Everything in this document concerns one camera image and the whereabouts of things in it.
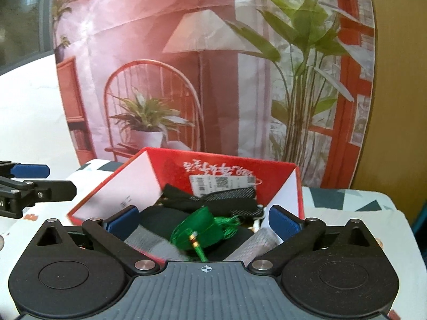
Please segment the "floor lamp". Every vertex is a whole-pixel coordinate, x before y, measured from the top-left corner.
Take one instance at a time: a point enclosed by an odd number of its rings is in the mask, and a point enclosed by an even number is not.
[[[163,53],[197,52],[199,67],[199,101],[201,118],[203,110],[203,71],[201,52],[206,50],[257,51],[236,33],[212,10],[200,10],[185,14],[169,38]],[[206,132],[203,127],[204,151],[206,150]]]

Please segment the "crosshair symbol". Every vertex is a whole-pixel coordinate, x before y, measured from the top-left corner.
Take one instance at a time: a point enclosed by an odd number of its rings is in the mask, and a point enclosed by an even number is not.
[[[215,268],[209,267],[208,265],[203,266],[202,268],[199,268],[200,270],[202,270],[203,272],[207,273],[210,272],[212,270],[214,270]]]

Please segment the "open box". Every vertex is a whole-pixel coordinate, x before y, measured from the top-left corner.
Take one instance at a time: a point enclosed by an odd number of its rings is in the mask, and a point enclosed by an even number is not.
[[[196,196],[254,184],[259,204],[279,204],[304,218],[295,164],[150,147],[121,165],[68,217],[80,225],[92,217],[106,219],[129,205],[142,211],[157,202],[167,183]]]

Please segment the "circular cover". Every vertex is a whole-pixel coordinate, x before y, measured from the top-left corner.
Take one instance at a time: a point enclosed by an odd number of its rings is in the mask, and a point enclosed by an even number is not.
[[[112,257],[85,249],[72,250],[67,258],[54,255],[19,260],[10,274],[9,292],[19,312],[83,317],[114,302],[125,287],[124,270]]]
[[[399,288],[385,255],[369,255],[359,246],[300,255],[285,266],[281,282],[302,308],[339,319],[378,314],[391,306]]]

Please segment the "barcode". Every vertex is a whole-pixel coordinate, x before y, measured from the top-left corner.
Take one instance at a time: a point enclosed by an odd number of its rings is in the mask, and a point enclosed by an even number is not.
[[[199,187],[200,192],[205,192],[206,189],[204,188],[204,181],[203,178],[196,178],[197,180],[197,186]]]
[[[228,189],[228,178],[227,177],[216,177],[216,186],[218,188]]]

